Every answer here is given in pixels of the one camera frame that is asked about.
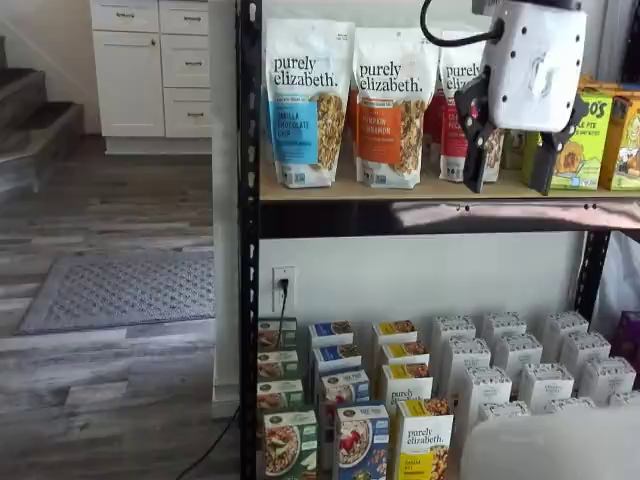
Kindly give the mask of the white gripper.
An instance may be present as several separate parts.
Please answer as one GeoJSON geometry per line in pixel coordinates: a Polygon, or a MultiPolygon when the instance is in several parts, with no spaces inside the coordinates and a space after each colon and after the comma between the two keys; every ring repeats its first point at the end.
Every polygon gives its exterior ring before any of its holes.
{"type": "Polygon", "coordinates": [[[557,156],[587,114],[576,94],[586,39],[587,14],[575,1],[502,1],[492,22],[502,36],[485,45],[480,74],[454,94],[467,141],[463,183],[479,194],[486,146],[498,128],[538,131],[529,187],[547,195],[557,156]]]}

